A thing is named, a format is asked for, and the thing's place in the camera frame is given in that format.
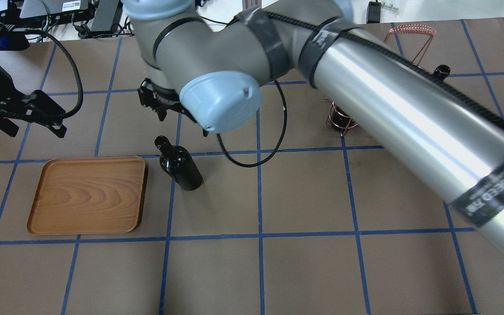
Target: silver robotic arm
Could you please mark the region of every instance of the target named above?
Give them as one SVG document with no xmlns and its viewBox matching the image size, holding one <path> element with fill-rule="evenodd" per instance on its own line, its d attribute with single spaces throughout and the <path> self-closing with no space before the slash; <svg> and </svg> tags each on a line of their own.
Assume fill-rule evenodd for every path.
<svg viewBox="0 0 504 315">
<path fill-rule="evenodd" d="M 204 130 L 240 126 L 259 87 L 298 68 L 504 254 L 504 122 L 394 58 L 348 0 L 279 0 L 220 32 L 193 0 L 123 2 L 153 86 Z"/>
</svg>

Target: light blue joint cap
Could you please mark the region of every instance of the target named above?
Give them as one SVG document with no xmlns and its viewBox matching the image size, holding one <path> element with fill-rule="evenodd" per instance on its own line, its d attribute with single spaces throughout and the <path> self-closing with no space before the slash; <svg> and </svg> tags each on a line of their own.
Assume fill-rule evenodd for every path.
<svg viewBox="0 0 504 315">
<path fill-rule="evenodd" d="M 351 0 L 333 0 L 336 6 L 342 11 L 344 18 L 354 20 L 354 8 L 351 6 Z"/>
<path fill-rule="evenodd" d="M 122 0 L 124 11 L 134 20 L 170 18 L 194 5 L 194 0 Z"/>
<path fill-rule="evenodd" d="M 206 131 L 231 131 L 256 114 L 262 103 L 258 81 L 238 71 L 218 71 L 191 80 L 180 102 Z"/>
</svg>

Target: white label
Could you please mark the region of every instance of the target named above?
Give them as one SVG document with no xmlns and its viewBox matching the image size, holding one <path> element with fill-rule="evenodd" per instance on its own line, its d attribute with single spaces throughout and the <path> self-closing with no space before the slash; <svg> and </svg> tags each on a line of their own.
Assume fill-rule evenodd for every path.
<svg viewBox="0 0 504 315">
<path fill-rule="evenodd" d="M 80 8 L 81 8 L 80 1 L 64 2 L 63 6 L 62 6 L 62 12 L 78 10 Z"/>
</svg>

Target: wood grain surface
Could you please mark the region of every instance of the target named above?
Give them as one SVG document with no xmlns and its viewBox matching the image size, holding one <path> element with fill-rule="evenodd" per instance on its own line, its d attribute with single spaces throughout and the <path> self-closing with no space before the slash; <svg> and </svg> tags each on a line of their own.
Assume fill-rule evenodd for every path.
<svg viewBox="0 0 504 315">
<path fill-rule="evenodd" d="M 34 235 L 133 231 L 146 181 L 139 156 L 51 160 L 42 169 L 27 229 Z"/>
</svg>

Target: black bottle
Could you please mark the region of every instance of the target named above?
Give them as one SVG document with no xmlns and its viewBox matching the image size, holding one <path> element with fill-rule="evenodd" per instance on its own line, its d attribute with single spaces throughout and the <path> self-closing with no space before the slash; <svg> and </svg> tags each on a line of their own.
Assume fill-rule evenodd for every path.
<svg viewBox="0 0 504 315">
<path fill-rule="evenodd" d="M 162 170 L 170 175 L 182 189 L 192 191 L 202 185 L 202 174 L 188 150 L 181 146 L 171 145 L 165 136 L 158 136 L 154 140 L 154 145 L 162 153 L 159 159 Z"/>
<path fill-rule="evenodd" d="M 438 78 L 441 81 L 444 81 L 446 77 L 450 75 L 450 67 L 446 64 L 442 64 L 437 66 L 433 72 L 433 77 Z"/>
</svg>

